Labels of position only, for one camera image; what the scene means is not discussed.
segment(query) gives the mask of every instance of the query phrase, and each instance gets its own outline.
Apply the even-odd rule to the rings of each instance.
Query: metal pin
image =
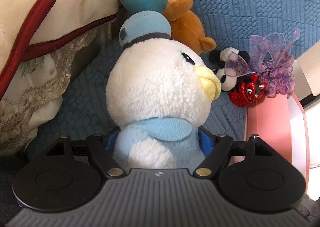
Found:
[[[114,167],[108,170],[108,175],[110,176],[120,176],[122,174],[123,170],[121,168]]]
[[[212,171],[210,169],[208,169],[208,168],[205,168],[205,167],[198,168],[196,170],[196,174],[198,176],[209,176],[209,175],[211,175],[211,173],[212,173]]]

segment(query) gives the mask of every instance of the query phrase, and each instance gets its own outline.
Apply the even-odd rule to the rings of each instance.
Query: teddy bear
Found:
[[[207,119],[220,81],[188,46],[171,40],[156,11],[131,16],[121,27],[124,51],[106,86],[107,110],[120,127],[113,157],[131,168],[187,168],[204,159],[198,127]]]
[[[152,10],[164,15],[171,25],[171,39],[190,47],[197,54],[215,49],[216,42],[205,36],[198,16],[190,9],[193,0],[120,0],[131,13]]]

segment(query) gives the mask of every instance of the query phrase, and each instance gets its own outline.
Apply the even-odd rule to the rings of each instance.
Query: orange plush toy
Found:
[[[161,13],[169,21],[172,29],[171,39],[190,47],[197,54],[209,52],[216,42],[206,37],[198,16],[190,9],[193,0],[120,0],[133,15],[145,10]]]

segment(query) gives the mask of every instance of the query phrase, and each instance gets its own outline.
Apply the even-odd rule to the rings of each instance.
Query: gray ribbed panel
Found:
[[[109,180],[86,205],[60,214],[23,209],[7,227],[305,227],[297,211],[259,215],[227,202],[209,180],[185,169],[133,169]]]

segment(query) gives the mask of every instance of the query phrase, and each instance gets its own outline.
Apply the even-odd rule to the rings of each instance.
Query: blue quilted fabric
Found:
[[[194,0],[192,9],[202,21],[206,34],[217,49],[235,47],[249,50],[249,36],[282,32],[290,39],[295,27],[301,38],[292,49],[297,58],[320,39],[320,0]],[[105,87],[108,75],[121,54],[117,40],[109,45],[68,87],[57,116],[39,127],[28,146],[31,158],[60,135],[84,139],[105,134],[114,127],[106,111]],[[208,54],[202,54],[207,66]],[[225,133],[242,140],[246,109],[230,103],[226,93],[212,102],[204,127],[211,133]]]

